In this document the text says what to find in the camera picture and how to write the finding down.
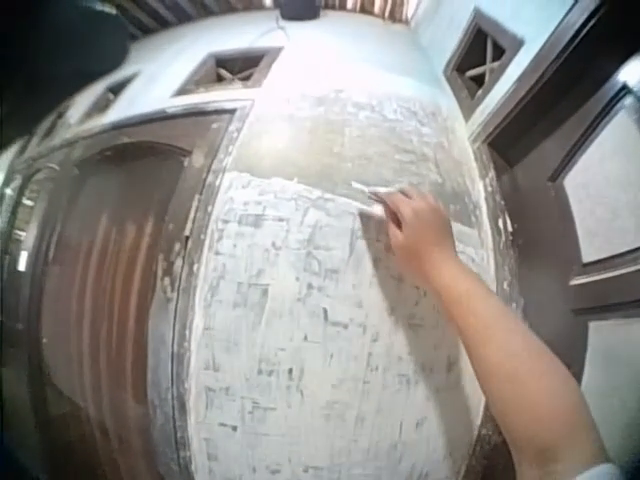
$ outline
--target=wooden ceiling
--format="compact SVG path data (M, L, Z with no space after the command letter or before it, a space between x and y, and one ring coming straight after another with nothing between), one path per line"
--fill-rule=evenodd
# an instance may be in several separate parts
M111 0L131 34L142 37L195 19L243 10L274 8L277 0ZM407 23L412 0L322 0L328 10L363 13L390 22Z

